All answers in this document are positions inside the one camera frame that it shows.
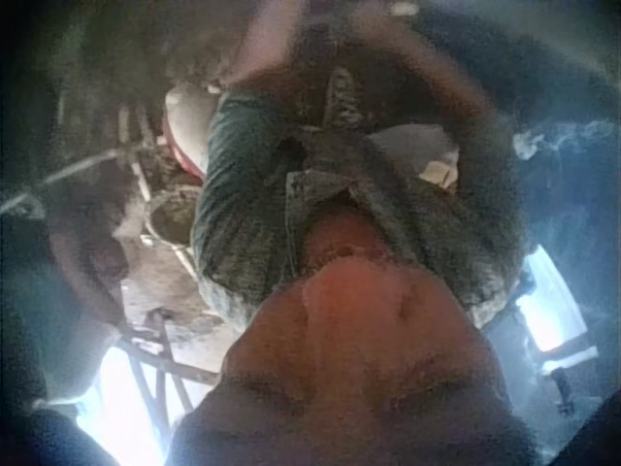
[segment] nose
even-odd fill
[[[407,284],[396,267],[364,257],[335,260],[303,290],[310,355],[327,387],[364,386],[397,370]]]

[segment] sleeve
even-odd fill
[[[192,247],[203,297],[229,321],[239,317],[233,301],[260,302],[284,244],[288,167],[278,147],[287,135],[284,115],[261,94],[225,95],[212,120]]]
[[[512,125],[506,116],[483,116],[455,134],[460,149],[457,195],[480,225],[480,235],[506,277],[525,255],[525,227],[515,173]]]

